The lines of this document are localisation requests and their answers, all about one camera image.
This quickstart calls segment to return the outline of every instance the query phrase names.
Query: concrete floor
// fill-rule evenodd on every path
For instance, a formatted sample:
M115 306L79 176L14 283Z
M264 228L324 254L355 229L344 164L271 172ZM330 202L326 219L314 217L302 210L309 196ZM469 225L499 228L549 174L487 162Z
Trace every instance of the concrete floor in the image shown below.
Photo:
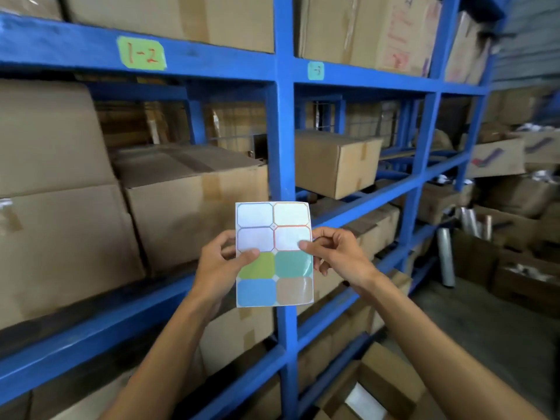
M494 297L458 279L455 289L430 281L415 303L452 339L550 419L554 415L554 359L560 320ZM384 346L399 353L390 337Z

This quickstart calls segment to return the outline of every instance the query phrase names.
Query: green label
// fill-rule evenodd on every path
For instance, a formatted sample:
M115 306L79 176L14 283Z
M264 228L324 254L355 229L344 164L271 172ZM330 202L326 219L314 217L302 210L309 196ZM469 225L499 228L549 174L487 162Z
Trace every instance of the green label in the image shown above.
M309 62L307 64L307 78L310 81L322 81L325 79L325 63Z
M120 61L129 69L165 70L163 46L155 40L120 36L116 39Z

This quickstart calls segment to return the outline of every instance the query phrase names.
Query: blue metal shelving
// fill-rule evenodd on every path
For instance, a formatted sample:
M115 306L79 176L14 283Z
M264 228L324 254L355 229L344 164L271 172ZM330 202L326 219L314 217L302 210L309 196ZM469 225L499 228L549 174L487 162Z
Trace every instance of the blue metal shelving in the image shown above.
M88 86L94 99L183 101L194 144L206 141L200 107L202 102L265 101L270 190L274 200L296 198L293 135L296 125L301 127L302 101L326 100L334 103L335 132L342 133L347 101L401 100L397 145L387 151L394 153L409 146L416 129L419 102L423 100L416 155L397 161L392 171L380 170L378 173L379 178L387 177L397 182L372 194L356 193L346 199L349 202L345 206L314 223L314 226L340 227L406 194L398 245L379 264L381 271L388 272L395 267L402 268L410 250L436 230L434 226L424 225L414 232L423 183L457 167L456 189L461 190L462 178L486 106L494 56L490 57L481 85L444 81L458 11L466 8L478 20L496 22L499 31L505 22L508 3L509 0L443 0L429 78L325 63L324 79L310 81L307 73L309 61L293 55L292 0L274 0L275 54L150 36L164 48L167 68L146 73L176 79L177 85L96 82ZM0 68L3 71L32 73L50 69L131 76L142 72L127 69L116 46L119 36L139 37L137 34L10 14L0 15L0 28ZM476 98L466 150L461 153L440 152L438 155L444 155L446 159L431 161L430 145L440 100L451 95ZM406 174L401 168L407 163L412 166L411 174ZM418 270L415 286L433 262L431 260ZM184 277L0 360L0 404L167 320L191 288L192 282L192 276ZM318 381L298 397L298 352L357 299L358 295L348 289L300 327L297 326L295 307L277 308L278 345L199 412L196 418L207 420L227 415L277 372L281 375L283 415L289 419L297 418L368 342L367 335L358 337Z

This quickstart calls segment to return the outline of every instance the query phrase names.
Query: forearm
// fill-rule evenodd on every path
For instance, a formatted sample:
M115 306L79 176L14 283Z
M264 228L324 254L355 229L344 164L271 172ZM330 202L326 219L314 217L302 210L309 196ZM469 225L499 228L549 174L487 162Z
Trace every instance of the forearm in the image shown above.
M453 342L387 277L374 277L367 292L391 335L449 419L545 418Z
M212 308L192 292L186 297L102 420L171 416Z

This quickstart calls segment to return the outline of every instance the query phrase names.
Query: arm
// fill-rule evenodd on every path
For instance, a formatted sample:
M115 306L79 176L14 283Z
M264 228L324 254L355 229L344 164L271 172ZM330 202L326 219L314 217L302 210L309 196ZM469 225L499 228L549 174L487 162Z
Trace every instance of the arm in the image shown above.
M366 258L354 235L320 227L300 242L314 268L333 268L374 305L445 415L457 419L545 419L541 412L451 340Z
M102 420L157 420L171 416L204 328L241 268L259 256L258 250L252 249L226 260L235 255L235 247L222 246L233 239L235 230L225 231L203 247L192 290Z

